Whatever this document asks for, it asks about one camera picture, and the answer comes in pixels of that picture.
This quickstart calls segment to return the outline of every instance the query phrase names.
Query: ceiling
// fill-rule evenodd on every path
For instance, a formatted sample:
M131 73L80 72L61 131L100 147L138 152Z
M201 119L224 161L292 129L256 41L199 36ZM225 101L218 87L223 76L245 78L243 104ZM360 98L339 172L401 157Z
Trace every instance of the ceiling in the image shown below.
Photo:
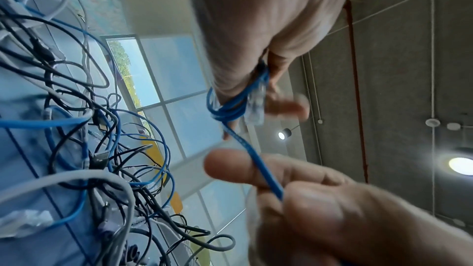
M473 224L473 179L432 160L431 0L353 0L355 48L370 184L438 217ZM435 0L434 66L437 156L462 144L473 130L473 0ZM312 115L301 125L308 161L364 182L355 88L345 12L329 35L289 69L294 93L309 91Z

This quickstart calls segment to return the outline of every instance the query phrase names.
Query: cable bundle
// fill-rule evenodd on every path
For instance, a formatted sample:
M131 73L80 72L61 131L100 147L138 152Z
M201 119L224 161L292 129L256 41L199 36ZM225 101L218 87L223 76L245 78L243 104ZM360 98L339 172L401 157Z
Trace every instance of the cable bundle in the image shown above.
M227 251L235 246L235 240L230 235L216 235L208 242L202 242L196 237L209 236L210 232L187 225L184 216L167 215L163 208L167 206L174 194L175 181L169 171L171 153L166 145L165 138L159 128L143 116L123 109L118 109L121 97L117 87L117 66L112 60L115 92L107 97L101 96L99 90L110 86L104 71L89 52L88 39L92 38L113 58L108 47L99 39L87 32L87 12L83 9L84 21L77 17L77 13L68 5L68 0L54 0L59 4L51 13L44 15L26 6L29 0L7 0L9 7L0 5L0 40L11 39L20 51L12 51L0 46L0 67L13 72L30 83L44 90L47 95L44 99L44 114L42 120L7 120L0 118L0 128L5 128L9 134L10 129L44 130L47 144L51 150L47 168L49 176L39 178L33 182L14 186L0 193L0 203L19 196L26 192L37 190L46 186L58 184L63 188L79 191L75 210L63 219L55 221L51 227L61 226L75 219L86 204L91 205L94 223L97 232L102 232L102 249L93 261L93 265L119 265L122 256L128 256L128 235L130 233L142 234L148 237L146 248L138 256L135 255L136 265L142 265L151 243L154 242L161 253L160 266L169 266L169 255L181 243L193 242L201 249L193 253L186 265L194 261L202 249L214 251ZM55 17L64 9L71 10L78 19L81 28L72 26ZM82 62L67 61L65 56L54 46L47 45L41 40L36 28L51 26L69 36L82 50ZM75 35L64 27L74 29L84 35L80 41ZM96 68L103 79L103 84L97 84L91 76L91 65ZM81 69L85 74L85 81L66 75L65 66ZM64 80L76 84L80 89L72 88L74 85L64 84ZM120 114L127 113L135 118L146 121L158 133L159 139L151 138L151 132L138 123L133 124L149 134L126 133L122 128ZM97 146L91 149L90 139L98 141ZM122 142L124 138L150 140L159 143L164 148L164 163L160 165L154 161L145 150L153 145L144 145L129 148ZM67 144L77 144L81 149L81 164L69 161L63 157L62 150ZM137 155L145 155L153 164L130 165L130 159ZM151 180L141 181L140 178L149 172L155 172ZM169 198L161 206L155 199L167 182L168 177L172 184ZM127 195L124 200L119 193ZM110 223L107 213L116 206L123 217L122 224ZM132 227L139 222L145 223L147 230ZM184 224L172 218L179 216ZM180 236L178 242L166 251L152 232L151 223L166 226L174 234ZM217 238L228 238L229 246L215 246L211 242Z

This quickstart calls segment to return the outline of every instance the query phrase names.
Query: window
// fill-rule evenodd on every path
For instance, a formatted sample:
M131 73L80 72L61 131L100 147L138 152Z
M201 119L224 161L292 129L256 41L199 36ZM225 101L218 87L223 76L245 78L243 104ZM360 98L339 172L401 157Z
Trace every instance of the window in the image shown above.
M208 85L191 36L106 41L127 106L159 128L171 152L171 166L220 142L222 130L205 105ZM159 139L154 128L142 123Z

